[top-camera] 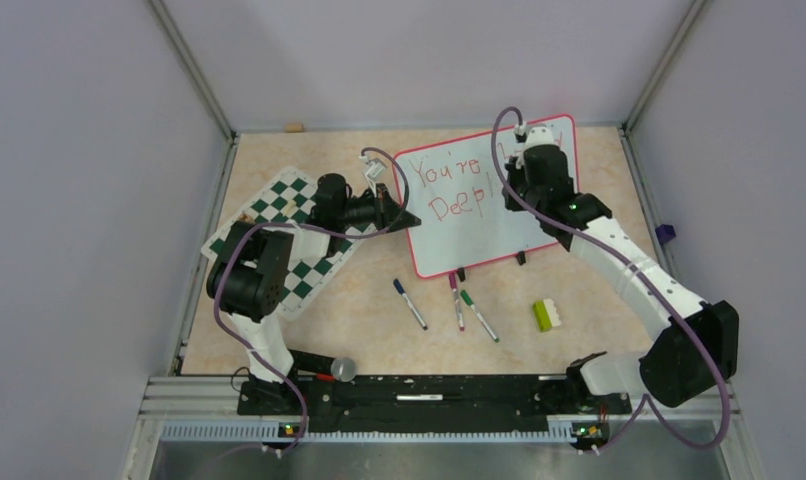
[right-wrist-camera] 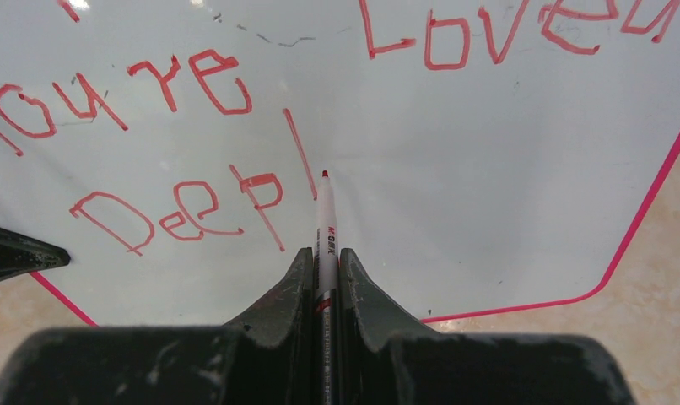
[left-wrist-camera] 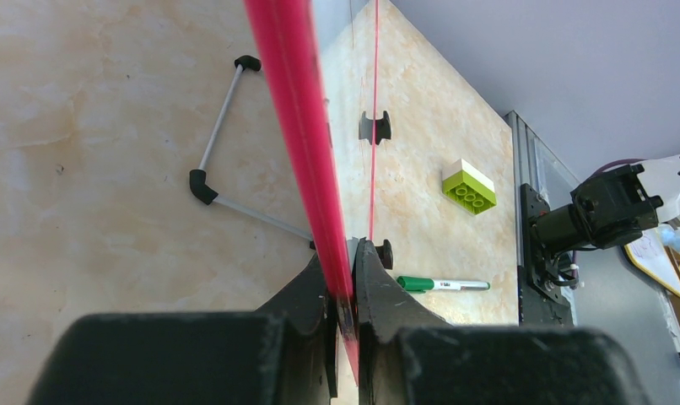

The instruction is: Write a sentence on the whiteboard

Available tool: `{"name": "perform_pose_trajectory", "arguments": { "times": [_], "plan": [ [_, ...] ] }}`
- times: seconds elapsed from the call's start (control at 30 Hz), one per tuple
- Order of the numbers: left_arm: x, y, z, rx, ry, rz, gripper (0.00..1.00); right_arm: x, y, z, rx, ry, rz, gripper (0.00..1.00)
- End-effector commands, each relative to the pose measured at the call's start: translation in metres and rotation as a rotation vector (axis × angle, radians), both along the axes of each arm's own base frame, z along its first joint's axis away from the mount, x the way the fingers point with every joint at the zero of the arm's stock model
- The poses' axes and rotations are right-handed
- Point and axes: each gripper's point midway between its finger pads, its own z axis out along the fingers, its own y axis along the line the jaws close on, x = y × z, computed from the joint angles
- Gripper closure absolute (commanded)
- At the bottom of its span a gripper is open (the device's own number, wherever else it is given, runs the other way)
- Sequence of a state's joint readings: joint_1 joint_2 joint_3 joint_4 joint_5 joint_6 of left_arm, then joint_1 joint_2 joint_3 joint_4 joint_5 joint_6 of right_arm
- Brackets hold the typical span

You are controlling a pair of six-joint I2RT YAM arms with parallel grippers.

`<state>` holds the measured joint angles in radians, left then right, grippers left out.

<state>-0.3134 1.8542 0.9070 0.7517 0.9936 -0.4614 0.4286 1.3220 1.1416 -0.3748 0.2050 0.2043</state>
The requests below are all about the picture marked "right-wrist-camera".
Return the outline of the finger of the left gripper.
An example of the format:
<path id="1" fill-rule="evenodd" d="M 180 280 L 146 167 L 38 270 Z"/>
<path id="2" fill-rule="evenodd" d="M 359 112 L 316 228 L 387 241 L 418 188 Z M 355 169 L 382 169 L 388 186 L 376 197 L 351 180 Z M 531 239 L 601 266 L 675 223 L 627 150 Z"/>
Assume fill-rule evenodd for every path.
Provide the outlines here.
<path id="1" fill-rule="evenodd" d="M 0 282 L 21 274 L 65 267 L 68 252 L 44 241 L 0 228 Z"/>

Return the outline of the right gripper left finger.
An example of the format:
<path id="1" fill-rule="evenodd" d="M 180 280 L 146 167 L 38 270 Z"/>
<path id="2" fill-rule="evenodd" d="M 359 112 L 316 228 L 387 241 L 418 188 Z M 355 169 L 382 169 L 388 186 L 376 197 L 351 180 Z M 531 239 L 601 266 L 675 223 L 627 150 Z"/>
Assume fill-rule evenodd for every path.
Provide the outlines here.
<path id="1" fill-rule="evenodd" d="M 287 404 L 310 400 L 310 250 L 222 325 L 56 327 L 0 374 L 0 404 Z"/>

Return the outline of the red marker pen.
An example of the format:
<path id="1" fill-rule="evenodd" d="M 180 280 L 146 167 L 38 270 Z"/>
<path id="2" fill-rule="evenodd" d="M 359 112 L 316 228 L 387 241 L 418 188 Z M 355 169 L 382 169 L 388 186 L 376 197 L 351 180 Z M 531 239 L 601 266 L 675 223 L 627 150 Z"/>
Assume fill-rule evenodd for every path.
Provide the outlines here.
<path id="1" fill-rule="evenodd" d="M 316 402 L 339 404 L 337 342 L 337 216 L 332 185 L 321 173 L 317 196 L 316 247 L 314 250 L 314 338 L 316 339 Z"/>

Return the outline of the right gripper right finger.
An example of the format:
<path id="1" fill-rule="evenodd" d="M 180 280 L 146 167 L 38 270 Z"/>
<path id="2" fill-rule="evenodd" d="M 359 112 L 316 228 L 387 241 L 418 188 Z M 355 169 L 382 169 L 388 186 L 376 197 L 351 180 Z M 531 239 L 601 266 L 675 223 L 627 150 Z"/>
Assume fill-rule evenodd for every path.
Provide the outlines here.
<path id="1" fill-rule="evenodd" d="M 618 362 L 593 338 L 437 332 L 384 292 L 349 248 L 341 279 L 360 404 L 634 403 Z"/>

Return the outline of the pink-framed whiteboard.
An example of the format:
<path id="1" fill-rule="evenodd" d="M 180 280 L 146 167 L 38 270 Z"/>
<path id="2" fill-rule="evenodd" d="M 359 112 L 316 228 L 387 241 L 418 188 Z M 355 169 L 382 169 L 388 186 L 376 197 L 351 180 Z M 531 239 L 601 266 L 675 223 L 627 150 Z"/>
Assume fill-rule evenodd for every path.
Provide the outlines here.
<path id="1" fill-rule="evenodd" d="M 680 131 L 680 1 L 0 1 L 0 226 L 99 325 L 225 321 L 316 234 L 415 316 L 596 288 Z"/>

